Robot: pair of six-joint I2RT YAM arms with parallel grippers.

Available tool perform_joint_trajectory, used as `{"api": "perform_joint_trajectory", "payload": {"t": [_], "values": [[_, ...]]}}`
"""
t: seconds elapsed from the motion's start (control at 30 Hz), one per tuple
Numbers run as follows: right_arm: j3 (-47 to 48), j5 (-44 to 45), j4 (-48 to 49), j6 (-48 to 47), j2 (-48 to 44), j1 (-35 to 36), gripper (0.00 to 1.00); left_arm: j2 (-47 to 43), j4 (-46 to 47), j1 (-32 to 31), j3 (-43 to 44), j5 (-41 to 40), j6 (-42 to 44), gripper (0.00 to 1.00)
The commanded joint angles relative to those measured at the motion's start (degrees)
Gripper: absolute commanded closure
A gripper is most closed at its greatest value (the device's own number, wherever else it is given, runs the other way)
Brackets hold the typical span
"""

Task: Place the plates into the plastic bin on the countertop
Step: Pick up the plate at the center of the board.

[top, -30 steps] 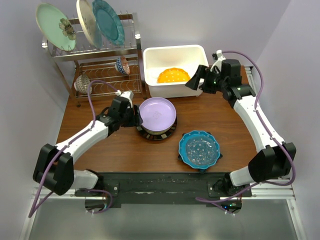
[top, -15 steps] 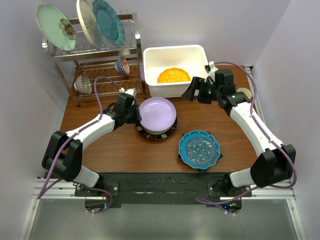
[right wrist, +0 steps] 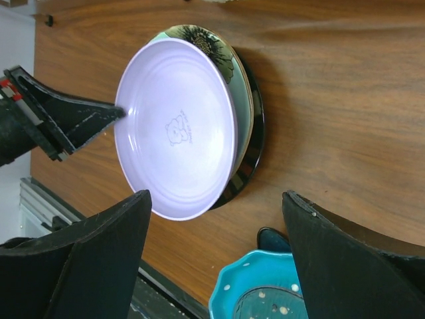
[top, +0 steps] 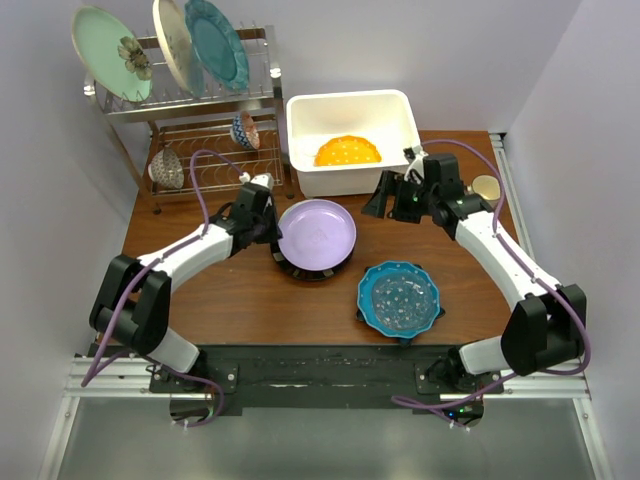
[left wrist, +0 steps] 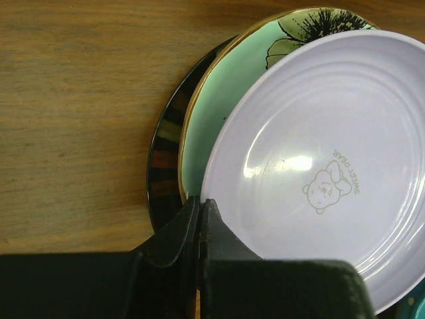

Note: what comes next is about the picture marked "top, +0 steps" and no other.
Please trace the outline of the lilac plate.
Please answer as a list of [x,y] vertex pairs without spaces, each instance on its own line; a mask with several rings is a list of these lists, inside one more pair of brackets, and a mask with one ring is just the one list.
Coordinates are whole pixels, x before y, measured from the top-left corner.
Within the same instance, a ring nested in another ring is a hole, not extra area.
[[352,253],[357,228],[352,215],[336,202],[311,199],[279,222],[282,254],[295,266],[319,271],[333,267]]

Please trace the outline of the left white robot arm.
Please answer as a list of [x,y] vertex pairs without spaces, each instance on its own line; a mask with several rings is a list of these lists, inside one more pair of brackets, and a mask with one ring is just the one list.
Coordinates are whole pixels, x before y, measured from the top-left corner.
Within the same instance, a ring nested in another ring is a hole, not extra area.
[[114,339],[171,369],[183,391],[200,390],[207,368],[201,350],[169,327],[172,294],[211,265],[281,238],[272,189],[271,175],[257,175],[193,233],[151,254],[112,259],[89,315],[103,340],[95,357]]

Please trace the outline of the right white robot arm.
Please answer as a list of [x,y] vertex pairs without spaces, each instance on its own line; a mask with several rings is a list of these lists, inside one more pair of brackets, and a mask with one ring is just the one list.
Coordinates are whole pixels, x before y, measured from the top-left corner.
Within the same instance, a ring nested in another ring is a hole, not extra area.
[[363,214],[412,224],[430,217],[481,265],[511,310],[501,335],[450,353],[442,368],[448,386],[466,393],[481,374],[503,369],[558,375],[574,359],[581,363],[571,372],[583,372],[592,356],[584,291],[561,284],[524,252],[502,227],[500,208],[467,191],[454,155],[406,154],[406,172],[383,171]]

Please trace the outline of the orange dotted plate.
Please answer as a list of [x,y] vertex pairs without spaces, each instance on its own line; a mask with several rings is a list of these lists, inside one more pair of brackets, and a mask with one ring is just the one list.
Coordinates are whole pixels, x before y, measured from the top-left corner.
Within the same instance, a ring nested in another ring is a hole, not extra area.
[[314,159],[316,167],[338,167],[380,163],[377,147],[364,137],[344,135],[323,144]]

